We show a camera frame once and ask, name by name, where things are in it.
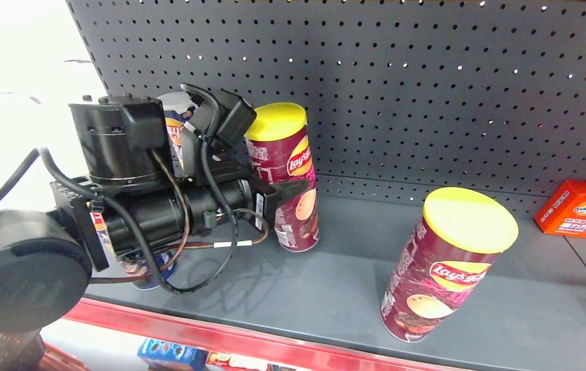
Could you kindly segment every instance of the chip can lying on shelf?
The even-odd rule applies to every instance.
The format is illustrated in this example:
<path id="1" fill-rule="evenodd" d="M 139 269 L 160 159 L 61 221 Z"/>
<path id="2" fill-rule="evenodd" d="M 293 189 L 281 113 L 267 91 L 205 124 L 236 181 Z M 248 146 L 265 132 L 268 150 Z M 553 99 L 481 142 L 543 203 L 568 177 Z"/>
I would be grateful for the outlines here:
<path id="1" fill-rule="evenodd" d="M 402 341 L 421 341 L 460 307 L 517 234 L 512 214 L 486 195 L 431 192 L 385 291 L 384 326 Z"/>
<path id="2" fill-rule="evenodd" d="M 246 132 L 254 171 L 269 183 L 307 178 L 305 192 L 277 209 L 274 230 L 288 251 L 307 251 L 318 242 L 316 173 L 307 136 L 307 113 L 294 103 L 273 103 L 256 109 Z"/>

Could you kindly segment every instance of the lower shelf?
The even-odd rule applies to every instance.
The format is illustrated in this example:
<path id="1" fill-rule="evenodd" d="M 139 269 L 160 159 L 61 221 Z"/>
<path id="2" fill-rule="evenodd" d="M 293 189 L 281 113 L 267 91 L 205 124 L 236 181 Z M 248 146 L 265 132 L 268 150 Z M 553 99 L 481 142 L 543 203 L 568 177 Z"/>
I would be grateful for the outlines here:
<path id="1" fill-rule="evenodd" d="M 420 207 L 320 197 L 319 210 L 321 241 L 312 251 L 286 252 L 270 238 L 239 249 L 227 270 L 198 293 L 172 296 L 116 284 L 91 286 L 87 297 L 458 368 L 586 369 L 586 268 L 563 237 L 518 219 L 519 240 L 462 308 L 426 340 L 408 344 L 385 330 L 379 309 Z M 184 253 L 172 282 L 199 282 L 224 254 Z M 100 275 L 122 273 L 114 265 Z"/>

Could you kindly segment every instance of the snack box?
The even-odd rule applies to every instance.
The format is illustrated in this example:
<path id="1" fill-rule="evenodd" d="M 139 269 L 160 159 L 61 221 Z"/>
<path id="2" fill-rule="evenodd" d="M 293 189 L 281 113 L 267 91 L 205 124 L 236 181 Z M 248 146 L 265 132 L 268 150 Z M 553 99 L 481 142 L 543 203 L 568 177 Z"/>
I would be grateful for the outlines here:
<path id="1" fill-rule="evenodd" d="M 586 238 L 586 181 L 564 181 L 534 219 L 545 233 Z"/>
<path id="2" fill-rule="evenodd" d="M 208 371 L 275 371 L 275 366 L 268 361 L 230 355 L 227 353 L 211 352 L 206 360 Z"/>
<path id="3" fill-rule="evenodd" d="M 208 352 L 168 341 L 146 339 L 137 356 L 153 369 L 203 371 Z"/>

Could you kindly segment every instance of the pegboard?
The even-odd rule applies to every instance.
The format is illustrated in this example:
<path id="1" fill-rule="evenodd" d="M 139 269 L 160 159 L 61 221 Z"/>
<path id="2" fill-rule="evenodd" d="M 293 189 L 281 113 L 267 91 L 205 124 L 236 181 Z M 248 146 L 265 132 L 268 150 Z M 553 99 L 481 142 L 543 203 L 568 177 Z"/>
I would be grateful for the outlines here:
<path id="1" fill-rule="evenodd" d="M 586 179 L 586 2 L 69 7 L 109 93 L 293 101 L 324 176 L 536 196 Z"/>
<path id="2" fill-rule="evenodd" d="M 316 187 L 321 195 L 416 206 L 422 206 L 427 194 L 441 186 L 445 184 L 425 185 L 326 175 L 316 177 Z M 548 197 L 516 193 L 489 191 L 482 193 L 497 200 L 514 216 L 527 218 L 534 216 L 548 199 Z"/>

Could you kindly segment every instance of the orange box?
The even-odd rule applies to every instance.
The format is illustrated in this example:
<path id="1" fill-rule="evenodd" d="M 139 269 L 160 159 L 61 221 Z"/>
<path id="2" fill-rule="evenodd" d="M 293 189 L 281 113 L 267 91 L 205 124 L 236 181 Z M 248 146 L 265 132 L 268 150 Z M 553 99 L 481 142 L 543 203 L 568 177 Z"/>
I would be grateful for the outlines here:
<path id="1" fill-rule="evenodd" d="M 564 181 L 534 220 L 545 233 L 586 238 L 586 181 Z"/>

